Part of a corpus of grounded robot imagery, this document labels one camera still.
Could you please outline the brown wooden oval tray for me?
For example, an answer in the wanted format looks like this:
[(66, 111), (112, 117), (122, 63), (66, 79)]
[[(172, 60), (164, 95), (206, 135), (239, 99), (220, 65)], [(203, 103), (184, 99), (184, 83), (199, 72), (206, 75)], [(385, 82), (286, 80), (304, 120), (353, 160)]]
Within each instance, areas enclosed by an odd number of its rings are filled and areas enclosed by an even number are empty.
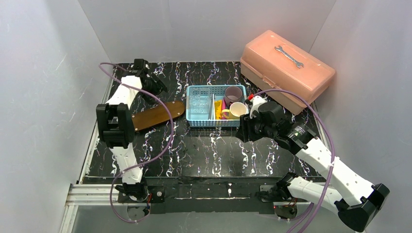
[[(175, 100), (166, 102), (165, 105), (173, 119), (182, 116), (186, 110), (185, 105), (182, 101)], [(136, 132), (145, 130), (169, 120), (170, 118), (168, 112), (162, 105), (132, 115), (132, 122)]]

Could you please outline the light blue plastic basket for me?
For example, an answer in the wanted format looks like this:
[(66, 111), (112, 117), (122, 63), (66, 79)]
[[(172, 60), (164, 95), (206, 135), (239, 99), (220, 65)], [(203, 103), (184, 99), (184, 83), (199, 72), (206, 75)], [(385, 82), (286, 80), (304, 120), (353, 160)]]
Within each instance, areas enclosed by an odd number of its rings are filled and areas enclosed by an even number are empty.
[(223, 100), (228, 85), (191, 85), (186, 90), (186, 119), (190, 127), (238, 127), (238, 119), (212, 118), (212, 101)]

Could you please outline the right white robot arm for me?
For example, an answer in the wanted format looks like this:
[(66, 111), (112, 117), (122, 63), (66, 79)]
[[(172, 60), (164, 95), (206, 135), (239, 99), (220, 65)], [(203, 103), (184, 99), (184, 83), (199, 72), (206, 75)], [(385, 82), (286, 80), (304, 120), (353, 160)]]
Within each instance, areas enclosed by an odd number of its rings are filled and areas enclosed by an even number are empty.
[(274, 186), (258, 191), (266, 202), (303, 199), (336, 214), (350, 229), (362, 232), (381, 210), (390, 191), (359, 176), (324, 145), (317, 134), (302, 123), (293, 123), (274, 101), (254, 97), (247, 101), (249, 112), (240, 117), (237, 138), (243, 142), (262, 138), (274, 140), (329, 180), (323, 187), (288, 172)]

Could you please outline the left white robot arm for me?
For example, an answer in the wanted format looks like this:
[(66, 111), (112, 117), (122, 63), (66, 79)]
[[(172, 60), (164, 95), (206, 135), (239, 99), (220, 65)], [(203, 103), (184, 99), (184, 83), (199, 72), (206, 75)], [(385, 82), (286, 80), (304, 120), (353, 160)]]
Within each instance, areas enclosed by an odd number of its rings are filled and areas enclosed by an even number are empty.
[(154, 104), (158, 100), (157, 95), (167, 91), (163, 82), (149, 69), (148, 61), (135, 59), (130, 70), (124, 69), (113, 96), (96, 107), (99, 139), (110, 148), (122, 172), (122, 184), (116, 189), (137, 199), (147, 196), (147, 188), (133, 150), (136, 127), (130, 107), (139, 92), (146, 102)]

